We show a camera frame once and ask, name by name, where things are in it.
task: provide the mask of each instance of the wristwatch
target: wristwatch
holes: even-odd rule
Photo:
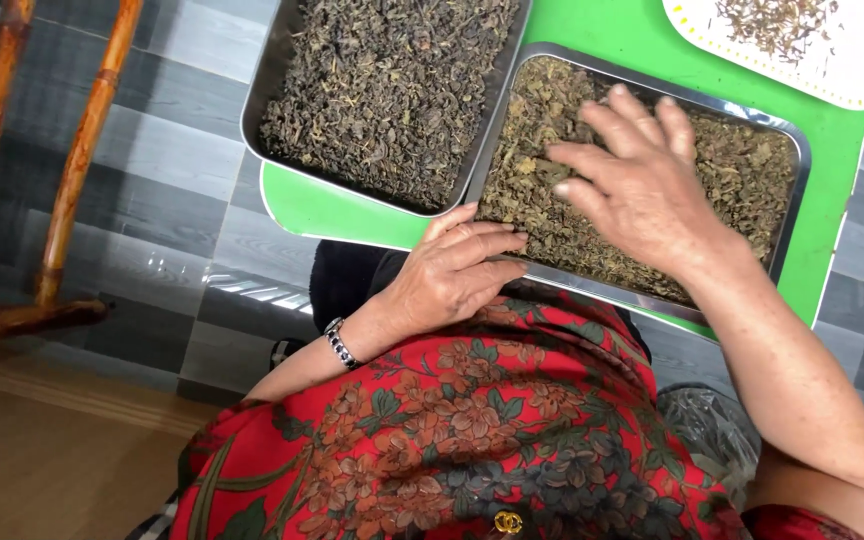
[[[339,337],[339,329],[342,328],[342,324],[345,322],[346,319],[337,317],[334,321],[328,323],[328,326],[325,327],[325,340],[328,341],[328,346],[332,348],[335,356],[339,357],[339,362],[342,362],[342,365],[348,371],[354,371],[365,364],[359,363],[355,359],[355,356],[349,352],[349,349],[346,349],[346,344],[342,342],[342,338]]]

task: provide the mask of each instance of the white plate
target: white plate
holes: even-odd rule
[[[754,43],[732,41],[730,21],[719,15],[715,0],[662,3],[672,25],[693,45],[844,109],[864,111],[864,0],[836,1],[838,8],[825,10],[821,27],[828,39],[812,32],[798,63],[770,57]]]

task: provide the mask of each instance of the red floral clothing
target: red floral clothing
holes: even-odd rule
[[[223,411],[182,455],[172,537],[481,539],[506,510],[529,539],[858,538],[788,506],[740,518],[655,403],[611,306],[499,297],[282,403]]]

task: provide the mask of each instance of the dried tea leaves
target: dried tea leaves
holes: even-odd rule
[[[477,219],[512,223],[527,231],[529,243],[519,253],[523,259],[691,305],[674,279],[610,245],[582,214],[552,192],[558,182],[578,174],[546,160],[546,144],[573,141],[604,147],[602,138],[577,118],[584,101],[603,102],[611,86],[610,81],[557,58],[538,56],[526,61],[510,92],[509,111]],[[641,93],[634,87],[630,90]],[[790,140],[725,115],[688,113],[696,132],[697,175],[715,214],[750,241],[760,260],[767,261],[794,180]]]
[[[435,211],[482,119],[484,76],[518,0],[307,0],[265,150],[355,190]]]
[[[716,8],[719,17],[728,19],[730,40],[752,43],[770,58],[797,64],[814,34],[823,41],[831,39],[822,26],[839,4],[837,0],[717,0]]]

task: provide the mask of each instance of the metal tray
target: metal tray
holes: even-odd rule
[[[786,252],[788,251],[789,240],[792,238],[792,229],[795,226],[796,217],[799,214],[799,206],[802,204],[803,194],[806,192],[806,182],[809,180],[809,173],[812,166],[812,153],[809,141],[806,140],[806,135],[802,133],[802,130],[782,118],[766,114],[761,110],[725,101],[684,86],[679,86],[678,84],[673,84],[666,80],[656,79],[655,77],[644,75],[637,71],[615,65],[614,63],[608,62],[604,59],[580,53],[555,43],[531,43],[523,47],[519,52],[512,77],[509,78],[506,85],[506,91],[502,93],[502,100],[498,105],[498,109],[495,111],[497,119],[492,122],[488,128],[486,144],[482,149],[482,155],[484,157],[479,160],[472,173],[472,182],[468,187],[468,194],[465,198],[465,202],[478,201],[482,196],[482,190],[485,189],[486,179],[488,178],[489,170],[492,167],[492,156],[496,153],[499,135],[502,133],[502,128],[505,124],[505,114],[509,104],[509,93],[512,89],[513,83],[515,82],[515,76],[518,74],[519,68],[525,62],[538,56],[554,57],[587,69],[592,73],[605,75],[606,77],[622,81],[631,86],[642,87],[654,92],[668,94],[675,97],[679,102],[688,102],[715,113],[734,117],[740,121],[773,129],[785,134],[789,139],[791,139],[797,150],[797,160],[796,163],[794,163],[794,170],[796,171],[795,180],[790,190],[785,217],[777,232],[778,239],[771,253],[772,260],[768,268],[769,277],[772,281],[776,284],[779,282],[779,276],[782,276],[783,265],[786,262]],[[534,281],[562,289],[568,289],[584,296],[598,298],[610,304],[638,306],[652,312],[672,315],[700,325],[708,325],[702,312],[694,307],[619,287],[589,277],[577,276],[570,272],[551,268],[532,261],[526,261],[526,263],[529,264],[527,277]]]
[[[260,160],[290,170],[311,180],[329,184],[339,190],[354,193],[359,197],[364,197],[370,201],[411,215],[434,217],[447,213],[463,201],[469,188],[469,183],[472,181],[473,171],[476,163],[479,161],[479,157],[484,156],[486,162],[492,158],[491,153],[483,153],[482,151],[486,132],[489,130],[489,126],[494,119],[501,117],[497,114],[498,102],[503,89],[509,82],[513,66],[516,64],[516,55],[519,53],[520,46],[522,45],[522,34],[525,32],[525,23],[529,19],[529,12],[532,10],[532,0],[517,1],[519,3],[518,12],[515,14],[515,19],[512,21],[509,29],[509,37],[506,39],[505,47],[495,57],[495,62],[492,64],[494,69],[485,76],[486,101],[478,132],[474,141],[472,141],[471,148],[465,155],[465,159],[462,161],[459,176],[455,180],[455,186],[449,194],[448,201],[441,208],[436,208],[431,212],[423,212],[399,205],[395,202],[384,201],[374,194],[360,191],[354,186],[342,182],[341,178],[333,178],[323,174],[321,171],[308,169],[293,162],[279,161],[263,151],[262,143],[259,139],[259,126],[262,123],[262,117],[265,115],[269,101],[282,90],[285,73],[293,58],[292,36],[302,32],[305,28],[305,20],[299,10],[299,6],[303,0],[281,0],[275,9],[275,13],[271,16],[269,30],[265,36],[265,45],[262,48],[262,54],[259,55],[251,84],[248,86],[246,103],[242,108],[242,116],[239,121],[239,127],[242,130],[242,139],[246,142],[248,150]]]

